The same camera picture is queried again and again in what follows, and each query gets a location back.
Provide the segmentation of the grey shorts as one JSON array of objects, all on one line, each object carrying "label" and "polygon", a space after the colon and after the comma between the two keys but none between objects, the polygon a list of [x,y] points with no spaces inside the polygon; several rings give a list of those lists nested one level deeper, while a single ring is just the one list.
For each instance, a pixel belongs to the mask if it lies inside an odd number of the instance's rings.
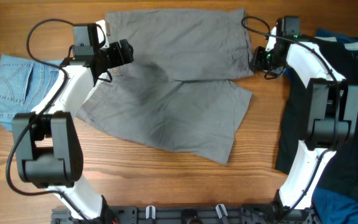
[{"label": "grey shorts", "polygon": [[107,13],[109,40],[128,40],[134,60],[96,87],[78,118],[119,139],[226,164],[252,98],[236,84],[252,75],[245,13]]}]

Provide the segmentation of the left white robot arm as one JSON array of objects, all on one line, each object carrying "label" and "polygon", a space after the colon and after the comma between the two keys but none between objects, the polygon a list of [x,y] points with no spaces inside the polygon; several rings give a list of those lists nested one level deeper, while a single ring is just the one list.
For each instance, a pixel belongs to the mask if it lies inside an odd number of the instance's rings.
[{"label": "left white robot arm", "polygon": [[73,120],[98,82],[112,82],[110,70],[133,62],[134,50],[126,39],[108,41],[104,20],[73,24],[74,44],[60,65],[58,78],[48,94],[29,113],[12,121],[14,145],[7,159],[6,181],[15,159],[23,182],[37,187],[35,196],[54,194],[68,209],[73,223],[118,223],[106,199],[97,193],[83,172],[83,152]]}]

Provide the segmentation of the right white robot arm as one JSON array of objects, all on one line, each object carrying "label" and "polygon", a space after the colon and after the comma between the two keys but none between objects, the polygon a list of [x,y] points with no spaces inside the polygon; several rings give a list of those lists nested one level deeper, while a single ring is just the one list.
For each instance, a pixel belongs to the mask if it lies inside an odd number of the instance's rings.
[{"label": "right white robot arm", "polygon": [[295,159],[278,190],[284,210],[306,210],[312,194],[339,148],[352,139],[358,116],[358,85],[350,85],[313,42],[276,41],[257,47],[250,67],[267,78],[294,69],[306,88],[298,122]]}]

